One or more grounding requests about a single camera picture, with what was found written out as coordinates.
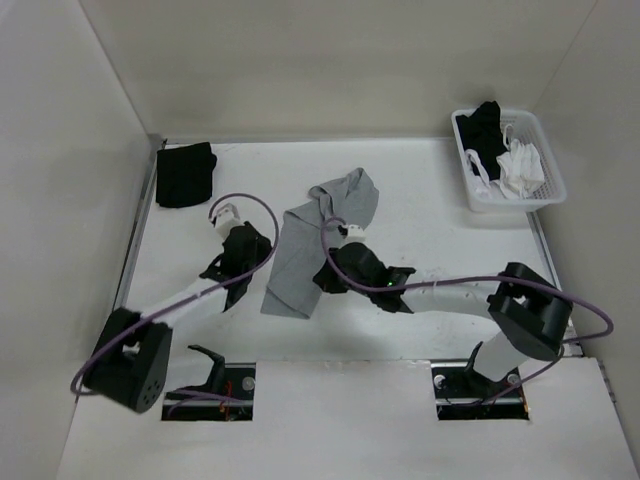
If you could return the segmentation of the grey tank top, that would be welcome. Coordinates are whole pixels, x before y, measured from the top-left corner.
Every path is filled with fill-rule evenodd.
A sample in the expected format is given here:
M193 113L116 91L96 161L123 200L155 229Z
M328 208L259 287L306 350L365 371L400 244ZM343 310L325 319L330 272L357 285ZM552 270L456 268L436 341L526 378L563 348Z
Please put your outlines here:
M325 263L321 226L337 216L348 224L369 226L375 215L379 190L366 171L316 185L309 201L283 214L283 227L261 312L265 315L308 319L321 296L313 276Z

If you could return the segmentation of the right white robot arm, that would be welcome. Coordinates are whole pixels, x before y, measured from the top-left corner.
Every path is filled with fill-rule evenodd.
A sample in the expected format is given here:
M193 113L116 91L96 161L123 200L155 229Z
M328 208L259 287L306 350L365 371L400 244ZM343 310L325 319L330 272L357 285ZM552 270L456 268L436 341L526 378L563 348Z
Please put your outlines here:
M499 332L480 342L467 362L464 384L483 396L512 370L533 359L554 362L573 304L529 286L550 284L524 264L511 262L501 276L509 281L471 281L450 286L425 271L386 266L362 243L331 248L314 275L324 293L357 292L389 313L445 312L492 320Z

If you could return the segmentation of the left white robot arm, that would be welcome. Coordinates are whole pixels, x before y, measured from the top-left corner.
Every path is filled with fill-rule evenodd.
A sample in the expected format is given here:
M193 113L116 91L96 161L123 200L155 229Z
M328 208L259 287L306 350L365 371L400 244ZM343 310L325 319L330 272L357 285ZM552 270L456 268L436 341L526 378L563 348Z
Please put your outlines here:
M113 310L72 383L74 392L101 395L136 413L148 411L165 387L174 329L201 313L230 310L273 251L271 241L248 222L232 227L222 246L184 290L143 311Z

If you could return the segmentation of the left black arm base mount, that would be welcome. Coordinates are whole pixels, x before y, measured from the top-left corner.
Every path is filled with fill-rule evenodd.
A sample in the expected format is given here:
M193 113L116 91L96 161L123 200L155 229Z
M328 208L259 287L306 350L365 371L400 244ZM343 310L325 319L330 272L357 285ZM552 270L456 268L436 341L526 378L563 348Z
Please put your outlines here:
M165 422L248 422L253 419L257 368L229 362L200 345L169 363L161 419Z

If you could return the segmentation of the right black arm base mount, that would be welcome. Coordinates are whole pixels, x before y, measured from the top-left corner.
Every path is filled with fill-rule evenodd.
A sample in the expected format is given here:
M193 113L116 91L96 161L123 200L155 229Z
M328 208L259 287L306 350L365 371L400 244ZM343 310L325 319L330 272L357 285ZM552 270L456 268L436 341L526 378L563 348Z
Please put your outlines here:
M502 380L488 380L471 368L475 347L467 361L431 364L436 414L441 421L528 420L528 405L519 370L512 369Z

